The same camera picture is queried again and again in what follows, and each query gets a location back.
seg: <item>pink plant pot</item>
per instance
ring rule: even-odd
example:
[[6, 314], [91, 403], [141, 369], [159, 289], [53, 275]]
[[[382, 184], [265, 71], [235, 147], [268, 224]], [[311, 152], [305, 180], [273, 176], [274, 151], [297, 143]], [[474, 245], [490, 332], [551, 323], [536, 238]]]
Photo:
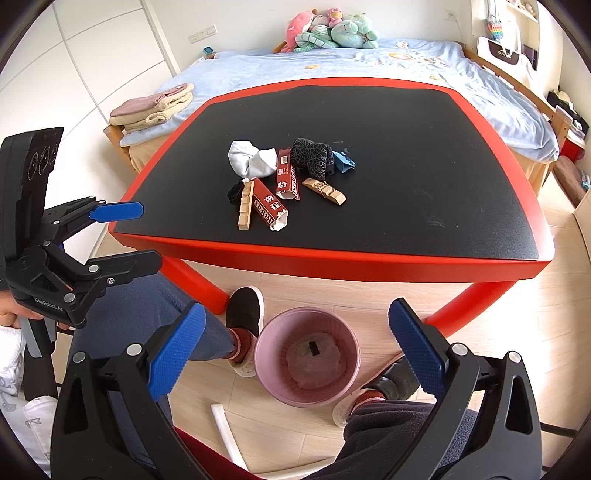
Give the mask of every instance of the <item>pink plant pot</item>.
[[[285, 355], [293, 342], [318, 332], [334, 337], [347, 368], [330, 385], [305, 390], [291, 377]], [[323, 309], [299, 307], [280, 313], [265, 325], [256, 342], [254, 361], [259, 381], [277, 400], [293, 407], [321, 407], [350, 388], [359, 372], [361, 356], [355, 334], [343, 319]]]

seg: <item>blue gripper pad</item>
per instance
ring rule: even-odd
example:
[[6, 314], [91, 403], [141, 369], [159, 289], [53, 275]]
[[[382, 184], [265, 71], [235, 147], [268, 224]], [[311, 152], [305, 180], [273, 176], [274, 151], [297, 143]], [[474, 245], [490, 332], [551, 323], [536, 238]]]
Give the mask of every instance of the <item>blue gripper pad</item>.
[[394, 300], [388, 310], [390, 330], [423, 390], [436, 398], [445, 393], [445, 365], [404, 303]]
[[140, 202], [122, 202], [99, 205], [88, 216], [99, 223], [107, 223], [134, 220], [143, 214], [144, 206]]
[[169, 394], [205, 330], [205, 308], [196, 303], [178, 324], [149, 365], [148, 391], [152, 400]]

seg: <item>light switch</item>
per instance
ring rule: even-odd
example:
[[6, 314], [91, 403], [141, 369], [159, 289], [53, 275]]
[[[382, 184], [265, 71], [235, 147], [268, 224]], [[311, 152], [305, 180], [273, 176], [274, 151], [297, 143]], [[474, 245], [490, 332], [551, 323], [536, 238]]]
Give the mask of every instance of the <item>light switch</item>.
[[196, 43], [204, 38], [211, 37], [217, 33], [217, 28], [215, 25], [211, 25], [210, 27], [204, 28], [203, 30], [194, 33], [189, 37], [189, 42]]

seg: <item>white sock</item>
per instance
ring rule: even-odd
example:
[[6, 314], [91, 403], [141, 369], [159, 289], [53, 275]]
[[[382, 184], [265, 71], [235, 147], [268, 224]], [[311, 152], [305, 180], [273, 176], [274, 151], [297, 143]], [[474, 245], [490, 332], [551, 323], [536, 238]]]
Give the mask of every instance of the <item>white sock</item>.
[[248, 140], [232, 142], [228, 151], [228, 159], [234, 172], [243, 179], [261, 179], [277, 170], [275, 149], [259, 150]]

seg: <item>folded towel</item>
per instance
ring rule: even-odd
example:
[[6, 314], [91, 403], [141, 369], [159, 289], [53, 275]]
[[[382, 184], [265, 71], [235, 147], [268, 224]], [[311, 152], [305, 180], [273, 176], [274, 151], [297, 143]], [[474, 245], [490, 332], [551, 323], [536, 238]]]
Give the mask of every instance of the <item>folded towel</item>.
[[166, 110], [151, 113], [137, 122], [125, 124], [125, 131], [127, 133], [135, 132], [153, 125], [159, 125], [168, 122], [175, 113], [179, 113], [181, 110], [183, 110], [191, 103], [192, 100], [193, 94], [191, 92], [186, 93], [183, 97], [171, 103]]
[[147, 97], [130, 98], [126, 102], [123, 102], [115, 110], [111, 112], [111, 116], [130, 115], [132, 113], [143, 112], [144, 110], [150, 110], [158, 105], [158, 102], [171, 95], [176, 95], [182, 92], [187, 87], [186, 83], [181, 83], [176, 87], [169, 88], [163, 92], [154, 93]]
[[148, 109], [136, 111], [135, 113], [129, 113], [129, 114], [125, 114], [125, 115], [113, 115], [113, 113], [117, 112], [117, 110], [119, 110], [121, 107], [116, 108], [115, 110], [113, 110], [111, 112], [111, 118], [109, 120], [109, 123], [111, 125], [133, 124], [135, 122], [139, 122], [139, 121], [147, 118], [148, 115], [151, 115], [152, 113], [157, 113], [157, 112], [161, 112], [163, 110], [166, 110], [172, 103], [177, 102], [180, 98], [183, 98], [189, 92], [191, 92], [191, 90], [193, 90], [192, 83], [183, 83], [183, 85], [185, 85], [185, 87], [182, 90], [178, 90], [178, 91], [176, 91], [176, 93], [172, 93], [170, 95], [167, 95], [167, 96], [161, 98], [154, 106], [152, 106]]

